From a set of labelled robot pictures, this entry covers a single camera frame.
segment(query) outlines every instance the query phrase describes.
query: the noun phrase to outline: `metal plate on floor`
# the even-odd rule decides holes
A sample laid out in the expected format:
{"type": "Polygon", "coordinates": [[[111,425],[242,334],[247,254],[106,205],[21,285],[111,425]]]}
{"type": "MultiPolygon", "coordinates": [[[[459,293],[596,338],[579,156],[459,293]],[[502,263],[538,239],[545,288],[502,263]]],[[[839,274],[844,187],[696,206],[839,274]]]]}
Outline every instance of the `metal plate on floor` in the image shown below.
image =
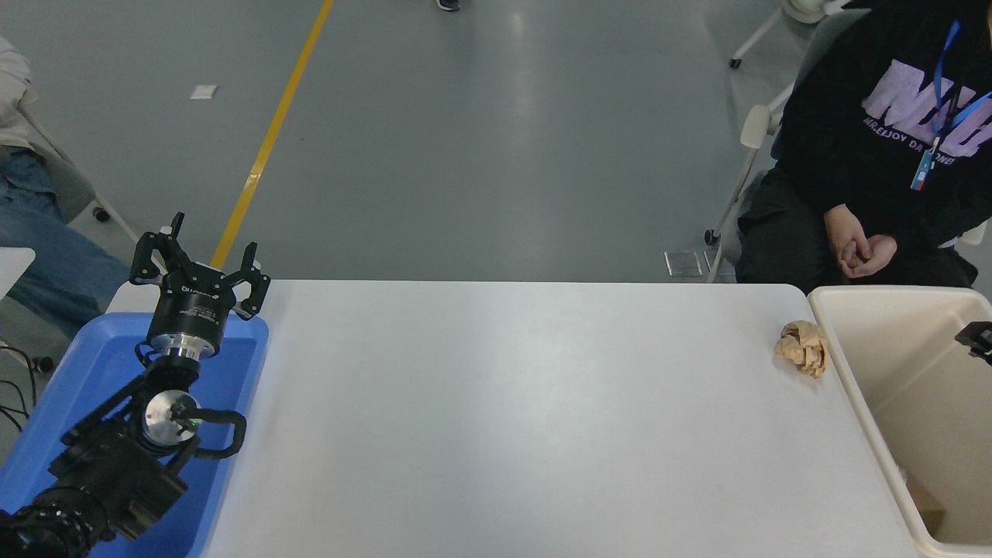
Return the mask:
{"type": "Polygon", "coordinates": [[[673,277],[702,277],[699,256],[695,252],[665,252],[665,263],[673,277]]]}

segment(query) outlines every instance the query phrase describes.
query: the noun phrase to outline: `gray floor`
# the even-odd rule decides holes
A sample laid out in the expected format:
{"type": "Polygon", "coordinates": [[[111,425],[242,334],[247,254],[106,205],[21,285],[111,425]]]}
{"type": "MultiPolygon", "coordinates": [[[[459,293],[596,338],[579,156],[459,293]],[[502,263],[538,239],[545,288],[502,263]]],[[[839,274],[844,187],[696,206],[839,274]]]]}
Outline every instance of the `gray floor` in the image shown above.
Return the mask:
{"type": "MultiPolygon", "coordinates": [[[[809,34],[780,24],[730,70],[776,0],[462,6],[334,3],[228,267],[254,240],[277,278],[678,280],[664,252],[704,248],[744,116],[809,34]]],[[[208,261],[319,7],[5,2],[0,35],[100,193],[139,231],[184,211],[208,261]],[[216,97],[188,100],[203,83],[216,97]]]]}

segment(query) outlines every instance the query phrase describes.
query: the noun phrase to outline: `beige plastic bin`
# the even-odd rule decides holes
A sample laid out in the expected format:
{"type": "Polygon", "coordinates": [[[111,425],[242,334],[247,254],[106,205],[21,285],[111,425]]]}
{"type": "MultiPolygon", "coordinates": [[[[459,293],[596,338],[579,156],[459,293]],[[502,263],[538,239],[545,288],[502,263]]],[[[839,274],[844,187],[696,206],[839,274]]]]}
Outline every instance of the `beige plastic bin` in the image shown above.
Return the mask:
{"type": "Polygon", "coordinates": [[[920,551],[992,557],[992,366],[954,340],[992,306],[968,289],[887,286],[824,287],[809,303],[920,551]],[[934,536],[897,463],[946,509],[934,536]]]}

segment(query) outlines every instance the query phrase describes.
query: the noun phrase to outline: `white table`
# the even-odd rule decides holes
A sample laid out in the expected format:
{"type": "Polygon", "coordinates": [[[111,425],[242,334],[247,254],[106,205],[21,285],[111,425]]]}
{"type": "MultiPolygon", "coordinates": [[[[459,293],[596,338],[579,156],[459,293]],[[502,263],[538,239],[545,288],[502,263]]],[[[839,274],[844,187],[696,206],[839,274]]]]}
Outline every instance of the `white table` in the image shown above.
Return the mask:
{"type": "Polygon", "coordinates": [[[35,251],[31,248],[0,246],[0,299],[17,283],[33,261],[35,251]]]}
{"type": "Polygon", "coordinates": [[[274,281],[262,316],[206,556],[919,556],[836,372],[773,356],[791,287],[274,281]]]}

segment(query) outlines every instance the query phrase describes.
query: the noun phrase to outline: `crumpled paper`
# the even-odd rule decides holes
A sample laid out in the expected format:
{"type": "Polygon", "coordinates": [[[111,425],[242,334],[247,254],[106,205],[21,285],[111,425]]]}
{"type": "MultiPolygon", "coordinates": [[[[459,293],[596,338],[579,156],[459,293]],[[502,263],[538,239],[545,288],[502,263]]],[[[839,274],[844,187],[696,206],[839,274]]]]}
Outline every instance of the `crumpled paper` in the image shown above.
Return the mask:
{"type": "Polygon", "coordinates": [[[826,341],[819,326],[812,322],[799,320],[786,324],[782,339],[775,345],[775,354],[788,358],[800,372],[816,379],[826,370],[826,341]]]}

